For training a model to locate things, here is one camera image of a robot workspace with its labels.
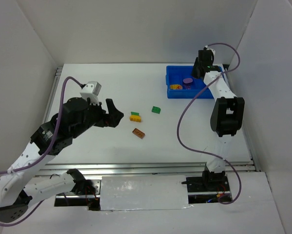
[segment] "blue plastic bin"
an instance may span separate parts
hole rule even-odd
[[[193,98],[206,85],[200,79],[191,76],[193,66],[167,66],[166,67],[166,85],[168,98]],[[191,89],[185,89],[183,85],[184,78],[192,78]],[[170,89],[171,84],[180,84],[183,89]],[[204,91],[199,98],[213,99],[213,95],[209,89]]]

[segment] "green lego brick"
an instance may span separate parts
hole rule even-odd
[[[133,115],[133,116],[139,116],[139,113],[131,111],[131,115]]]
[[[160,107],[157,107],[157,106],[153,106],[153,107],[152,107],[152,112],[153,112],[153,113],[160,114],[160,112],[161,112],[161,108],[160,108]]]

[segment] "white wall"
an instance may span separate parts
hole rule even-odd
[[[257,0],[17,0],[59,64],[194,62],[198,49],[237,46]],[[218,50],[217,61],[233,53]]]
[[[270,186],[287,234],[292,234],[292,6],[259,0],[231,73],[245,99],[244,126]],[[233,59],[231,66],[237,62]]]
[[[55,63],[14,0],[0,0],[0,170],[41,124]]]

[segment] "brown lego brick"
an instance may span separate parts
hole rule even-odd
[[[141,130],[139,130],[137,128],[135,128],[133,130],[133,133],[134,133],[134,135],[138,136],[140,139],[143,139],[144,136],[145,136],[145,134]]]

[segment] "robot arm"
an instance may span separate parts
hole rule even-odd
[[[192,76],[202,79],[208,85],[215,79],[218,80],[209,86],[214,99],[215,106],[211,115],[211,129],[218,136],[216,154],[227,157],[229,143],[236,132],[241,128],[244,99],[237,97],[225,82],[221,70],[214,66],[215,50],[205,46],[199,50],[195,60]],[[203,172],[204,184],[209,186],[214,183],[221,183],[225,177],[225,161],[217,157],[212,157],[207,161]]]
[[[100,88],[99,83],[89,82],[82,87],[80,92],[82,98],[74,97],[63,104],[59,131],[48,155],[30,168],[14,171],[30,166],[42,157],[53,139],[58,114],[38,128],[20,157],[8,169],[8,174],[0,177],[1,222],[15,221],[32,205],[62,192],[83,194],[87,186],[95,191],[90,181],[76,169],[68,170],[59,177],[41,183],[32,185],[27,183],[45,164],[71,145],[74,138],[90,127],[117,127],[124,114],[115,108],[112,99],[106,99],[109,113],[102,109],[97,98]]]

